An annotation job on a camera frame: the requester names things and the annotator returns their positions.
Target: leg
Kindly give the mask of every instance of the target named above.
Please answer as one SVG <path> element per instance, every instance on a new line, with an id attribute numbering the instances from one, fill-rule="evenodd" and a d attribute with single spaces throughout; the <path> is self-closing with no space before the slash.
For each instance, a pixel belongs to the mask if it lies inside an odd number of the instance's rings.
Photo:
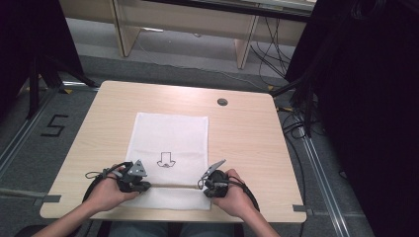
<path id="1" fill-rule="evenodd" d="M 166 222 L 113 222 L 110 237 L 165 237 L 167 236 Z"/>
<path id="2" fill-rule="evenodd" d="M 220 223 L 184 223 L 181 237 L 232 237 L 233 224 Z"/>

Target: finger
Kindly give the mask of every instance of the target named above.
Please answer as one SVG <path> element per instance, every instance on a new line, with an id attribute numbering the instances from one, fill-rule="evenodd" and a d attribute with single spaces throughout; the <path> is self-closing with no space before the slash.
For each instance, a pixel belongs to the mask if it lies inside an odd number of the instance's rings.
<path id="1" fill-rule="evenodd" d="M 234 176 L 237 179 L 240 179 L 240 176 L 237 174 L 237 172 L 234 169 L 227 170 L 227 172 L 225 172 L 225 174 L 227 174 L 227 176 Z"/>
<path id="2" fill-rule="evenodd" d="M 120 165 L 120 164 L 114 164 L 114 165 L 112 165 L 112 168 L 114 168 L 118 165 Z M 125 168 L 124 166 L 120 166 L 120 167 L 117 167 L 116 170 L 119 171 L 119 170 L 123 170 L 124 168 Z"/>
<path id="3" fill-rule="evenodd" d="M 111 172 L 107 175 L 107 177 L 116 178 L 117 176 L 113 172 Z"/>

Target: black strap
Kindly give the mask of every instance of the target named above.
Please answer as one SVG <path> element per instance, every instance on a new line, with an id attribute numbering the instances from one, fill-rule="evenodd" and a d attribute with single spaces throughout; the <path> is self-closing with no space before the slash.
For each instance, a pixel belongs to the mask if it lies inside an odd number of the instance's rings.
<path id="1" fill-rule="evenodd" d="M 233 179 L 235 179 L 237 182 L 235 182 L 235 181 L 230 181 L 230 180 L 229 180 L 229 178 L 233 178 Z M 256 200 L 255 196 L 252 194 L 252 192 L 249 190 L 249 188 L 246 186 L 246 184 L 245 184 L 245 183 L 241 182 L 239 179 L 235 178 L 234 176 L 229 176 L 229 177 L 228 177 L 228 183 L 229 183 L 229 184 L 233 184 L 233 185 L 236 185 L 236 186 L 240 187 L 240 188 L 243 190 L 244 194 L 246 194 L 246 195 L 250 198 L 250 200 L 251 200 L 251 201 L 252 201 L 252 203 L 253 203 L 253 206 L 255 206 L 255 208 L 256 208 L 259 212 L 261 211 L 261 210 L 260 210 L 260 208 L 259 208 L 259 203 L 258 203 L 258 201 Z"/>
<path id="2" fill-rule="evenodd" d="M 106 176 L 98 175 L 96 176 L 95 180 L 92 181 L 92 184 L 90 184 L 89 188 L 86 191 L 86 194 L 84 194 L 83 202 L 89 197 L 89 195 L 92 193 L 93 189 L 101 182 Z"/>

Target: person's arm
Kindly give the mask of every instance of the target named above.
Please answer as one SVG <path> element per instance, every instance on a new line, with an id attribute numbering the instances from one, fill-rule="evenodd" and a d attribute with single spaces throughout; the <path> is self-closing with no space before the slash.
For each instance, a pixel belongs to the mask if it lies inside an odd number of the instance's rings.
<path id="1" fill-rule="evenodd" d="M 235 170 L 229 170 L 226 174 L 229 177 L 240 179 L 240 176 Z M 250 198 L 240 187 L 229 185 L 227 195 L 225 197 L 214 197 L 212 202 L 229 215 L 241 218 L 257 236 L 280 236 L 266 221 L 265 217 L 254 207 Z"/>
<path id="2" fill-rule="evenodd" d="M 138 195 L 139 192 L 122 193 L 114 179 L 105 179 L 95 187 L 86 201 L 34 236 L 67 236 L 94 214 L 113 209 Z"/>

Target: metal claw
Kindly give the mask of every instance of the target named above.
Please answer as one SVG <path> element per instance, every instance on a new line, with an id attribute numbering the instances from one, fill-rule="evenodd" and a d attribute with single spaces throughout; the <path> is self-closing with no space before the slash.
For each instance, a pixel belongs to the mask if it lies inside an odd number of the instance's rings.
<path id="1" fill-rule="evenodd" d="M 209 166 L 209 168 L 206 170 L 206 172 L 203 174 L 203 176 L 201 177 L 201 179 L 210 176 L 210 174 L 212 174 L 212 172 L 214 172 L 218 167 L 220 167 L 222 164 L 224 164 L 225 159 L 216 162 L 215 164 Z"/>

